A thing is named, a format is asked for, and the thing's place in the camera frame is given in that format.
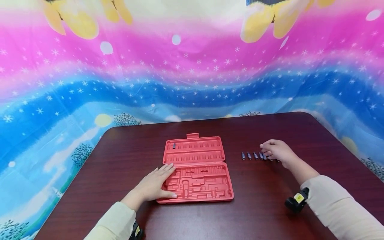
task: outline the sleeve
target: sleeve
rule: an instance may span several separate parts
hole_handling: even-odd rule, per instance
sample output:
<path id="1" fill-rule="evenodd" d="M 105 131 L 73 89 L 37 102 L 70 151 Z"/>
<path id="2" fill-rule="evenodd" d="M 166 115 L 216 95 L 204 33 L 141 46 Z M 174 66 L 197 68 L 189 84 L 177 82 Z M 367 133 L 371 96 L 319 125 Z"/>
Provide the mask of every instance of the sleeve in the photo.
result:
<path id="1" fill-rule="evenodd" d="M 84 240 L 128 240 L 135 223 L 136 212 L 116 202 L 97 222 Z"/>
<path id="2" fill-rule="evenodd" d="M 383 240 L 384 226 L 340 186 L 323 175 L 307 180 L 309 207 L 339 240 Z"/>

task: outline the colorful backdrop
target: colorful backdrop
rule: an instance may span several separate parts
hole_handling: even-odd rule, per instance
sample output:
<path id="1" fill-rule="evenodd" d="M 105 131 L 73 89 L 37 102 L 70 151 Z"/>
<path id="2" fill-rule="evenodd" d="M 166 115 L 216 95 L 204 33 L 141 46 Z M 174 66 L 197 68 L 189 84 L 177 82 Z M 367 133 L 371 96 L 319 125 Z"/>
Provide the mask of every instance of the colorful backdrop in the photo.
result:
<path id="1" fill-rule="evenodd" d="M 304 111 L 384 180 L 382 0 L 0 1 L 0 240 L 111 127 Z"/>

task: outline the yellow cartoon character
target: yellow cartoon character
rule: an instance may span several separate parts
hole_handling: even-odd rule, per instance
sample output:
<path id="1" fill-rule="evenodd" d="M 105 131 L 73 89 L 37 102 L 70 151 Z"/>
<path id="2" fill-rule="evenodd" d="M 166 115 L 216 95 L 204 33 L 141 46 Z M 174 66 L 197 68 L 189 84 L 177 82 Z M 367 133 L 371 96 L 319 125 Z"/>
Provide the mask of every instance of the yellow cartoon character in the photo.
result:
<path id="1" fill-rule="evenodd" d="M 299 14 L 308 10 L 315 0 L 259 0 L 247 7 L 240 33 L 246 43 L 258 41 L 268 26 L 273 23 L 275 38 L 283 38 L 297 20 Z M 319 7 L 327 7 L 335 0 L 317 0 Z"/>
<path id="2" fill-rule="evenodd" d="M 118 22 L 120 17 L 127 24 L 132 24 L 132 15 L 128 8 L 125 6 L 124 0 L 101 0 L 103 5 L 104 14 L 111 22 Z"/>
<path id="3" fill-rule="evenodd" d="M 85 6 L 77 4 L 75 0 L 41 0 L 43 10 L 49 25 L 56 32 L 65 35 L 63 22 L 77 36 L 93 39 L 99 34 L 99 27 L 86 11 Z"/>

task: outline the brown wooden table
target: brown wooden table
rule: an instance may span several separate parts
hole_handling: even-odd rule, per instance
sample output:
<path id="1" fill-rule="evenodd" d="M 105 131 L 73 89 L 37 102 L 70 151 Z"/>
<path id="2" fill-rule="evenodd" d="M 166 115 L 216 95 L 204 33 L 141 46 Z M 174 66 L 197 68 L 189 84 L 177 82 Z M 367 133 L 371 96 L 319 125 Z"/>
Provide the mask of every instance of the brown wooden table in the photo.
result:
<path id="1" fill-rule="evenodd" d="M 242 160 L 268 139 L 280 139 L 321 174 L 344 186 L 381 223 L 384 184 L 306 113 L 115 127 L 97 144 L 36 240 L 81 240 L 115 202 L 162 164 L 165 142 L 198 132 L 220 136 L 235 199 L 232 202 L 145 203 L 137 221 L 146 240 L 335 239 L 306 206 L 284 206 L 299 189 L 281 163 Z"/>

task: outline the finger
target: finger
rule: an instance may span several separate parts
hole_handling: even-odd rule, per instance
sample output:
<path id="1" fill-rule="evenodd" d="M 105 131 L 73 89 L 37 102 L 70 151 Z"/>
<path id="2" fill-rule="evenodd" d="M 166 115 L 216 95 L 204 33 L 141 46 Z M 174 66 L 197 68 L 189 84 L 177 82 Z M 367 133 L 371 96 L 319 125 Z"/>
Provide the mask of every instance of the finger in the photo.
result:
<path id="1" fill-rule="evenodd" d="M 168 166 L 168 164 L 163 165 L 163 166 L 159 169 L 159 171 L 163 171 L 164 168 L 166 168 L 167 166 Z"/>
<path id="2" fill-rule="evenodd" d="M 260 147 L 262 147 L 264 144 L 276 145 L 277 141 L 278 141 L 278 140 L 275 140 L 275 139 L 269 139 L 269 140 L 266 141 L 265 143 L 260 144 Z"/>
<path id="3" fill-rule="evenodd" d="M 162 170 L 162 173 L 161 174 L 164 174 L 165 172 L 167 172 L 169 169 L 173 168 L 173 163 L 169 164 L 167 167 L 165 167 L 163 170 Z"/>
<path id="4" fill-rule="evenodd" d="M 264 153 L 264 155 L 266 155 L 266 156 L 270 156 L 270 155 L 272 155 L 272 152 L 271 152 L 271 151 L 266 151 L 266 152 Z"/>
<path id="5" fill-rule="evenodd" d="M 169 176 L 172 175 L 172 173 L 176 170 L 175 167 L 172 167 L 170 168 L 169 170 L 167 170 L 166 172 L 164 172 L 161 176 L 164 177 L 164 181 L 169 178 Z"/>
<path id="6" fill-rule="evenodd" d="M 175 199 L 175 198 L 177 198 L 177 195 L 174 192 L 161 190 L 159 198 L 173 198 L 173 199 Z"/>
<path id="7" fill-rule="evenodd" d="M 159 169 L 158 167 L 157 167 L 157 168 L 155 168 L 155 170 L 153 170 L 153 171 L 152 171 L 152 172 L 150 172 L 149 174 L 152 174 L 152 173 L 156 172 L 158 169 Z"/>
<path id="8" fill-rule="evenodd" d="M 262 152 L 266 152 L 266 151 L 272 151 L 272 149 L 274 148 L 274 145 L 261 144 L 260 147 L 262 148 Z"/>

